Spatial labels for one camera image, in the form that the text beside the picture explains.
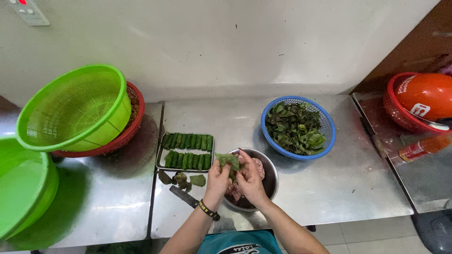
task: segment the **ground meat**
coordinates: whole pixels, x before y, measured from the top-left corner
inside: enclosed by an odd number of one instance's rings
[[[260,175],[260,179],[264,179],[265,177],[265,171],[264,171],[264,167],[262,166],[262,161],[260,161],[259,159],[253,158],[254,162],[256,163],[256,167],[257,167],[257,172]],[[240,186],[237,182],[233,183],[232,180],[229,178],[229,186],[226,190],[226,194],[229,194],[231,196],[234,197],[234,199],[236,201],[239,201],[240,197],[242,197],[243,192],[240,189]]]

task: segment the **green plastic basin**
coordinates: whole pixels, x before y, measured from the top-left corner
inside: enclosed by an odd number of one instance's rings
[[[58,174],[47,153],[22,147],[15,136],[0,137],[0,240],[37,221],[58,190]]]

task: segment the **white wall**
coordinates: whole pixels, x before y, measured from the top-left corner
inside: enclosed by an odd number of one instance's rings
[[[24,105],[52,79],[93,63],[117,66],[148,102],[337,94],[438,2],[41,0],[51,26],[28,27],[0,0],[0,94]]]

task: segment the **stainless steel bowl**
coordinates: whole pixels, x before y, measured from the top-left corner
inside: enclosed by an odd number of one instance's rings
[[[273,200],[278,192],[279,187],[279,177],[273,162],[262,152],[252,149],[252,148],[242,148],[251,158],[257,158],[262,161],[262,166],[264,167],[265,177],[262,180],[264,185],[265,193],[270,200]],[[229,153],[238,153],[239,149],[234,149]],[[224,201],[228,203],[233,208],[244,211],[244,212],[255,212],[258,209],[251,204],[248,199],[241,197],[239,201],[236,201],[233,196],[225,194],[223,197]]]

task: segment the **knife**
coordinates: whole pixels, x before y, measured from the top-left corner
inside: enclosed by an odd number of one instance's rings
[[[196,208],[199,205],[199,201],[190,196],[189,194],[185,193],[183,190],[179,189],[176,186],[171,186],[169,188],[169,191],[174,193],[177,197],[185,201],[187,204],[189,204],[191,207]]]

